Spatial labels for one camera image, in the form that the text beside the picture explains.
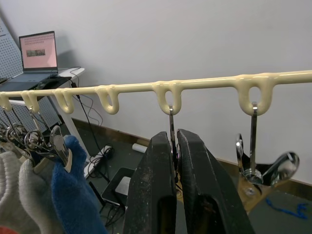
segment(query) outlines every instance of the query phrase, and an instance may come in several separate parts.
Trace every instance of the pegboard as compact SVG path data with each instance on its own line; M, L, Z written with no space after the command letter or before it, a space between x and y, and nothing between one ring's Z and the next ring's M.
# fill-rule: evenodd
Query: pegboard
M34 121L31 118L29 111L25 106L14 105L14 104L12 106L16 114L19 116L21 123L24 125L27 131L36 129ZM53 126L56 123L61 124L61 121L57 113L55 111L51 111L54 108L47 97L44 97L39 101L39 106L40 106L40 113L49 127ZM12 123L19 123L19 120L17 119L17 117L14 115L12 111L7 112L7 114L10 117ZM37 118L37 122L39 123L40 130L44 132L46 128L41 122L42 120L40 116L38 114L35 114L35 116ZM0 110L0 119L1 119L1 122L4 122L6 125L10 126L10 123L6 115L3 113L2 109Z
M0 19L0 78L11 78L22 72L20 50Z
M3 36L8 33L8 29L6 28L5 24L3 23L2 19L0 19L0 36Z
M0 19L0 78L11 78L22 72L23 68L20 50L3 21ZM40 113L49 127L55 125L56 123L61 124L54 107L47 97L44 97L39 101L39 106ZM28 109L25 106L13 105L13 108L28 131L36 128L32 118L29 115ZM19 123L12 111L8 112L8 115L13 123ZM35 114L35 116L37 119L41 120L38 114ZM9 121L2 109L0 109L0 119L9 126ZM38 121L38 123L40 130L44 132L46 130L45 126L40 121Z

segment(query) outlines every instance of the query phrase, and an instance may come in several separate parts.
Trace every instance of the blue cable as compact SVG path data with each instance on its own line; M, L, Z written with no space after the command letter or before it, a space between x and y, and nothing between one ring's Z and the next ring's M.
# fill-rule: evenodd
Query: blue cable
M308 219L308 217L304 213L302 213L302 210L304 210L304 211L307 210L307 207L306 207L307 203L299 203L297 205L297 213L295 213L295 212L292 212L289 210L285 210L285 209L275 207L268 198L266 198L266 202L269 206L271 206L276 211L284 212L284 213L287 213L289 215L293 215L297 218Z

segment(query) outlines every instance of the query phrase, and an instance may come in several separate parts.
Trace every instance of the clothes hanger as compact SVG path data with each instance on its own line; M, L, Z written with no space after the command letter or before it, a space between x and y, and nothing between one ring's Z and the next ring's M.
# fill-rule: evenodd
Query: clothes hanger
M70 172L72 167L72 152L65 146L60 127L55 126L52 130L47 127L47 129L50 130L50 135L43 136L39 128L39 123L32 113L32 108L29 109L29 113L37 129L28 132L25 136L24 143L27 149L52 161L60 159L65 170Z
M174 125L174 114L173 113L174 113L173 107L169 106L171 153L172 153L174 169L175 169L175 182L178 183L178 153L176 150L176 136L175 136L175 125Z
M258 107L256 102L253 102L252 105L250 156L244 153L241 134L236 137L236 155L239 170L237 190L247 212L271 193L274 188L287 182L298 170L300 162L296 153L286 152L272 164L256 163L255 146Z
M1 147L5 151L13 151L18 159L24 161L26 159L30 159L34 162L33 158L31 157L30 153L26 150L24 145L24 137L27 134L26 128L22 125L20 118L17 116L16 112L12 108L12 112L17 117L19 123L12 123L10 117L8 116L5 109L3 109L5 116L8 118L10 126L6 125L6 123L2 120L5 124L0 125L0 139L1 139Z

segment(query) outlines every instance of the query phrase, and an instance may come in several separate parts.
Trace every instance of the cream plastic rod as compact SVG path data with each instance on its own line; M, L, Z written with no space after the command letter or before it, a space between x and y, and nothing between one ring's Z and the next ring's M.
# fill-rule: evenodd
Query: cream plastic rod
M258 114L264 114L270 107L272 101L273 87L278 84L311 83L312 71L261 73L256 75L239 75L234 77L204 78L157 81L153 83L121 84L121 85L100 85L85 88L64 88L50 90L29 90L16 92L0 92L0 106L7 111L12 110L9 98L22 97L28 109L33 112L39 111L37 97L55 95L62 110L71 114L74 111L73 95L97 94L103 108L114 115L119 110L118 94L132 92L156 93L158 103L162 111L169 115L169 105L165 94L171 91L174 99L174 115L181 110L181 92L185 89L207 89L233 87L238 92L238 101L241 109L248 115L253 114L253 106L249 101L249 90L258 87L261 91L261 101L258 104ZM110 96L112 105L109 104L107 96Z

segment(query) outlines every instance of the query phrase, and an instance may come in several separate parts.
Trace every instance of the gray knit fabric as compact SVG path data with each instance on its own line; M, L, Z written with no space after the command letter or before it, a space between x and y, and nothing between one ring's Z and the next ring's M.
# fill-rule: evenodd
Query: gray knit fabric
M4 164L2 159L0 158L0 201L3 198L5 193L6 183L5 183L5 171Z
M40 234L39 227L27 214L20 202L20 161L13 152L0 154L0 160L3 163L2 169L4 169L5 174L5 185L0 182L0 194L4 191L0 200L0 226L12 229L19 234Z
M48 159L41 161L37 173L32 162L26 160L19 171L19 197L24 209L37 223L41 234L61 234L63 228L59 222L53 203L51 179L54 163Z

